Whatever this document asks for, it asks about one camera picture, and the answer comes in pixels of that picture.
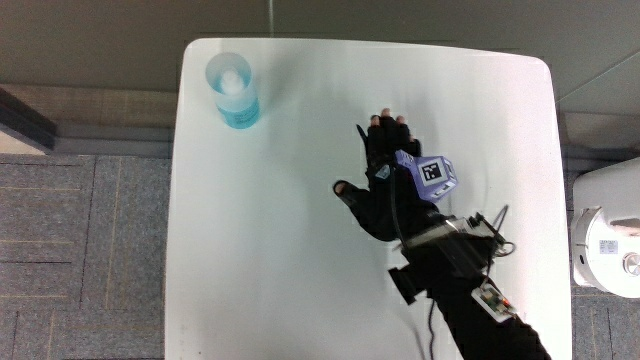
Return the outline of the person's right hand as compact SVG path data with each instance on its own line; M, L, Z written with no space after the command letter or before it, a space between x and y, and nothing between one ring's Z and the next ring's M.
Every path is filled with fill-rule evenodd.
M422 155L421 143L403 116L393 117L384 108L359 133L366 151L368 187L338 180L333 192L369 235L385 242L411 238L448 219L434 203L419 197L410 171L396 162L399 150Z

